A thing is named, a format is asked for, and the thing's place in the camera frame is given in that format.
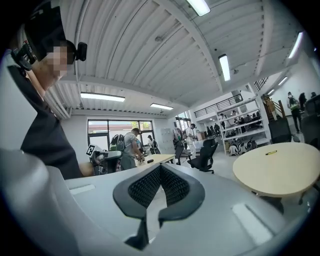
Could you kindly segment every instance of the person in white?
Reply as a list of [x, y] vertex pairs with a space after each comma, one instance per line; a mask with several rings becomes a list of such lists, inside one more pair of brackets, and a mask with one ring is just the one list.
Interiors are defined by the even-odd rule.
[[191, 153], [191, 159], [195, 159], [196, 158], [196, 147], [194, 145], [194, 139], [196, 139], [197, 137], [195, 136], [194, 133], [194, 128], [196, 127], [196, 125], [194, 123], [192, 123], [186, 130], [186, 143], [188, 144], [189, 148], [190, 148], [190, 153]]

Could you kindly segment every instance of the man in gray shirt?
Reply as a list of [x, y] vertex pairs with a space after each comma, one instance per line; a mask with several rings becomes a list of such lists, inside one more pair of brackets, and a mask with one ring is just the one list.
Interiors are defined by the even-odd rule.
[[140, 159], [144, 160], [144, 156], [141, 154], [137, 145], [137, 136], [140, 134], [140, 130], [138, 128], [133, 128], [131, 132], [128, 132], [124, 135], [124, 150], [123, 156], [121, 159], [121, 170], [128, 170], [136, 167], [135, 158], [136, 155], [139, 156]]

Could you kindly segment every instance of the gray shirt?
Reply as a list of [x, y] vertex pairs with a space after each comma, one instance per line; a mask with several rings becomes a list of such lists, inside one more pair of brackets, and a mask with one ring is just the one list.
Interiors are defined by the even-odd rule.
[[137, 142], [137, 137], [133, 133], [128, 132], [126, 135], [124, 135], [125, 149], [123, 150], [123, 153], [134, 158], [136, 153], [134, 152], [132, 142]]

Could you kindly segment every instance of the ceiling beam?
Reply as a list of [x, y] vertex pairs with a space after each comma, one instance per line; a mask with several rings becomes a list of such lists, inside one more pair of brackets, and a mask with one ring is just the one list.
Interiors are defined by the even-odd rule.
[[[66, 84], [76, 84], [77, 83], [76, 76], [74, 74], [66, 75], [60, 79], [60, 82], [66, 83]], [[175, 104], [179, 104], [179, 105], [182, 105], [183, 107], [188, 107], [186, 103], [175, 100], [173, 97], [169, 97], [167, 95], [160, 94], [158, 92], [154, 92], [146, 88], [141, 88], [140, 86], [132, 85], [130, 83], [119, 82], [111, 79], [99, 78], [99, 77], [88, 76], [88, 75], [81, 76], [79, 78], [79, 83], [84, 85], [102, 86], [102, 87], [105, 86], [105, 87], [115, 88], [115, 89], [124, 89], [130, 92], [138, 92], [141, 94], [157, 97]]]
[[274, 30], [274, 9], [270, 3], [270, 0], [262, 0], [263, 4], [263, 37], [262, 46], [260, 49], [259, 59], [255, 68], [254, 74], [258, 77], [264, 66], [266, 60], [266, 54], [269, 50], [272, 38], [272, 32]]
[[109, 117], [128, 117], [128, 118], [159, 118], [167, 119], [166, 115], [143, 114], [123, 111], [95, 110], [95, 109], [73, 109], [73, 116], [109, 116]]
[[185, 14], [179, 10], [177, 6], [175, 6], [172, 2], [168, 0], [154, 0], [159, 5], [163, 6], [165, 9], [167, 9], [183, 26], [184, 28], [192, 35], [193, 39], [197, 42], [199, 45], [201, 51], [203, 52], [205, 58], [207, 59], [211, 70], [213, 71], [213, 76], [215, 77], [216, 84], [219, 87], [219, 90], [222, 92], [222, 85], [220, 81], [220, 77], [218, 76], [218, 70], [217, 66], [214, 62], [214, 59], [211, 55], [210, 48], [206, 41], [204, 40], [203, 36], [200, 34], [200, 32], [197, 30], [195, 25], [190, 21]]

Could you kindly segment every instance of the wooden table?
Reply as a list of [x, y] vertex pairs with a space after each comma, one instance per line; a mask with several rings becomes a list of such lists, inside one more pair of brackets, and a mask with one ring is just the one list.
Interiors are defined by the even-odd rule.
[[[157, 163], [165, 163], [168, 162], [170, 160], [172, 160], [173, 162], [175, 162], [175, 154], [151, 154], [146, 156], [143, 162], [139, 162], [138, 160], [135, 160], [135, 166], [139, 167], [141, 170], [145, 170], [147, 168], [149, 168], [150, 166], [157, 164]], [[147, 163], [148, 160], [153, 159], [153, 162], [151, 163]]]
[[301, 194], [319, 177], [320, 152], [305, 143], [266, 145], [241, 155], [233, 163], [233, 173], [261, 196], [282, 198]]

